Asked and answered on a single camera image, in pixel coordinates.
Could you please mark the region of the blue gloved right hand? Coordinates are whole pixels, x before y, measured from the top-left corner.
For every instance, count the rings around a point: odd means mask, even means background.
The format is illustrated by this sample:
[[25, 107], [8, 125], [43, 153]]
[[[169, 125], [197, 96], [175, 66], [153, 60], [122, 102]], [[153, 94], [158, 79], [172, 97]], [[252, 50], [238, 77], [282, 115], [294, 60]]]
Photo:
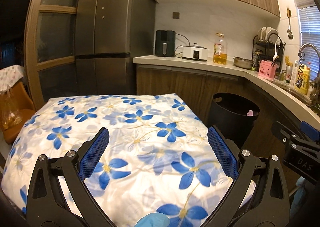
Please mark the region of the blue gloved right hand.
[[135, 227], [168, 227], [169, 224], [170, 220], [166, 215], [154, 212], [141, 218]]

